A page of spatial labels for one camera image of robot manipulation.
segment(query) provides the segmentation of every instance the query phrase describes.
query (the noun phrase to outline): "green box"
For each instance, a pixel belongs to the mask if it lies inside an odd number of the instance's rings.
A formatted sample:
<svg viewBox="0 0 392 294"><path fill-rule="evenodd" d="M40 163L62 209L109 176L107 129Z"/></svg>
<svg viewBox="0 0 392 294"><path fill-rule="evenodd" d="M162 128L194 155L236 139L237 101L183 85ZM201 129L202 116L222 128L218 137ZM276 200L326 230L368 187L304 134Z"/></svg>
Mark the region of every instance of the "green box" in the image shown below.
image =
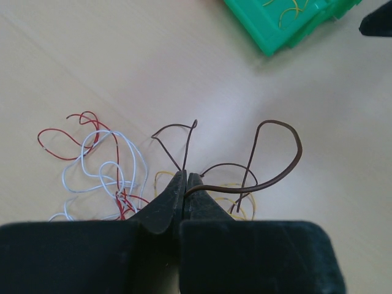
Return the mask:
<svg viewBox="0 0 392 294"><path fill-rule="evenodd" d="M267 56L294 47L320 23L341 18L362 0L225 0Z"/></svg>

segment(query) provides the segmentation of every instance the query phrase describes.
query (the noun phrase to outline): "beige tabletop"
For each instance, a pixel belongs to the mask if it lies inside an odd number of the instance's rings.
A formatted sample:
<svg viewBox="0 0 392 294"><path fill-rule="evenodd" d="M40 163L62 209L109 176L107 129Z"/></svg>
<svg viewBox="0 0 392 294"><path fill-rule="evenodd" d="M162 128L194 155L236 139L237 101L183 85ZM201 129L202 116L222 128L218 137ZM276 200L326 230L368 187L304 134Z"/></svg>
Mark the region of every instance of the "beige tabletop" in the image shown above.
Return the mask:
<svg viewBox="0 0 392 294"><path fill-rule="evenodd" d="M358 32L385 1L364 1L266 58L223 1L0 0L0 223L47 220L73 196L61 183L67 163L37 143L46 127L79 139L92 131L66 121L71 113L94 111L140 147L150 169L146 198L155 172L175 172L149 139L163 125L198 119L187 169L201 172L246 164L257 125L278 119L297 129L304 153L292 174L255 194L257 218L321 225L350 293L390 293L392 39ZM62 136L44 139L59 153L78 152ZM172 129L162 139L181 161L186 133ZM89 168L112 151L102 145ZM268 126L252 169L270 179L294 154L290 133ZM221 168L205 182L242 175ZM92 185L78 167L69 178L73 187ZM79 219L115 210L102 191L83 197L70 208Z"/></svg>

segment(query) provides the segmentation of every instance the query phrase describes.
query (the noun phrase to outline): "green plastic bin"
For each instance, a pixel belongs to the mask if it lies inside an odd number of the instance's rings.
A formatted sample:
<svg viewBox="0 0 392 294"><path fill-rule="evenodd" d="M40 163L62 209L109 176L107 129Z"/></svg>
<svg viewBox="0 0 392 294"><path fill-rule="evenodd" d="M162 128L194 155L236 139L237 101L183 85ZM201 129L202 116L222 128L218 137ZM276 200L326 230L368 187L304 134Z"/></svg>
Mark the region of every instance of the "green plastic bin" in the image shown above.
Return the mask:
<svg viewBox="0 0 392 294"><path fill-rule="evenodd" d="M225 0L267 56L294 47L319 24L341 18L362 0Z"/></svg>

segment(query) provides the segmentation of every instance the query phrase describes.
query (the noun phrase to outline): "red wire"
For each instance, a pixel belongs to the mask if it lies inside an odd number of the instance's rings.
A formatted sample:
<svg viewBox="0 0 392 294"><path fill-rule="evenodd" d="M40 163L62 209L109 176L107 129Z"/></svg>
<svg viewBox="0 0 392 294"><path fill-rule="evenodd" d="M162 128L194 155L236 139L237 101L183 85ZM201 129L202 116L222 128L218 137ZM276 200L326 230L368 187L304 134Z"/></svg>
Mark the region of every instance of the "red wire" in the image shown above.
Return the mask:
<svg viewBox="0 0 392 294"><path fill-rule="evenodd" d="M90 114L90 115L92 115L92 116L94 117L94 119L89 118L89 117L86 116L85 114ZM69 119L69 118L74 117L74 116L78 116L78 117L79 117L79 125L81 125L81 126L84 126L85 124L90 124L90 123L91 123L91 124L94 125L96 131L100 130L100 126L102 126L102 127L104 127L105 129L111 131L110 128L107 127L107 126L106 126L105 124L103 124L102 122L100 122L100 121L98 120L98 117L96 116L96 114L93 113L93 112L91 112L91 111L84 111L84 112L82 112L82 113L80 113L80 114L74 113L74 114L72 114L72 115L67 116L66 119ZM61 129L56 129L56 128L47 128L47 129L41 130L41 131L38 133L38 136L37 136L37 140L38 140L39 145L40 145L47 153L49 153L49 154L51 154L52 156L54 156L54 157L56 157L56 158L58 158L58 159L61 159L61 160L76 160L76 159L78 158L78 157L72 157L72 158L62 157L62 156L59 156L59 155L55 154L54 152L50 151L48 148L46 148L45 145L41 142L40 136L41 136L44 132L48 132L48 131L60 132L60 133L62 133L62 134L64 134L64 135L66 135L68 138L70 138L76 145L81 146L81 143L79 143L78 141L76 141L76 139L74 139L73 136L71 136L70 134L68 134L66 131L61 130ZM118 148L118 141L117 141L117 138L116 138L116 136L115 136L114 134L112 134L112 136L113 136L113 138L115 139L115 142L116 142L116 163L119 165L119 148ZM87 149L87 152L85 153L85 155L89 154L89 153L94 149L95 144L96 144L98 141L99 141L99 133L96 133L96 135L95 135L95 137L94 137L94 140L93 140L91 146L84 146L84 147ZM135 212L135 210L133 209L133 206L132 206L132 204L130 203L130 201L128 201L128 199L127 199L127 194L126 194L125 189L124 189L123 191L121 191L121 193L120 193L120 191L119 191L119 189L120 189L120 184L119 184L119 168L118 168L118 167L117 167L116 181L117 181L117 191L116 191L116 194L115 194L115 195L116 195L116 204L117 204L118 209L119 209L119 212L120 212L120 217L118 217L117 219L125 220L125 219L126 219L126 218L125 218L125 214L126 214L127 212L129 212L129 211ZM123 199L124 202L126 203L126 206L127 206L126 209L123 208L123 205L122 205L121 202L119 201L119 197L122 197L122 199ZM130 197L140 199L140 200L144 201L144 202L147 203L147 204L149 203L149 201L147 201L147 200L145 200L145 199L143 199L143 198L141 198L141 197L139 197L139 196L131 195Z"/></svg>

